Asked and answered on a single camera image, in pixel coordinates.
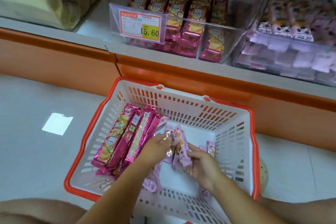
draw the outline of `basket handle hinge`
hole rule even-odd
[[[204,96],[203,96],[203,98],[204,98],[204,100],[205,100],[205,101],[208,101],[208,102],[210,102],[210,97],[209,97],[209,96],[207,96],[207,95],[204,95]]]
[[[156,86],[156,88],[157,88],[158,90],[162,90],[162,89],[164,88],[164,86],[163,86],[162,84],[159,84],[158,86]]]

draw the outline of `yellow price label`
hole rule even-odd
[[[146,39],[159,40],[159,27],[151,25],[142,25],[142,37]]]

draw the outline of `price tag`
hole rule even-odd
[[[161,17],[119,9],[121,35],[160,42]]]

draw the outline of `tile grout line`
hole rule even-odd
[[[315,175],[314,175],[314,168],[313,168],[313,163],[312,163],[312,157],[311,157],[310,151],[309,151],[309,146],[307,146],[307,150],[308,150],[308,155],[309,155],[309,160],[310,160],[311,171],[313,172],[314,185],[315,185],[315,189],[316,189],[316,192],[317,192]]]

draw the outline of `white shelf edge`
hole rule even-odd
[[[105,44],[107,50],[112,53],[336,100],[336,88],[329,86],[190,59],[121,43],[105,41]]]
[[[0,27],[106,50],[106,46],[103,40],[99,38],[80,35],[61,29],[50,28],[47,26],[36,25],[3,17],[0,17]]]

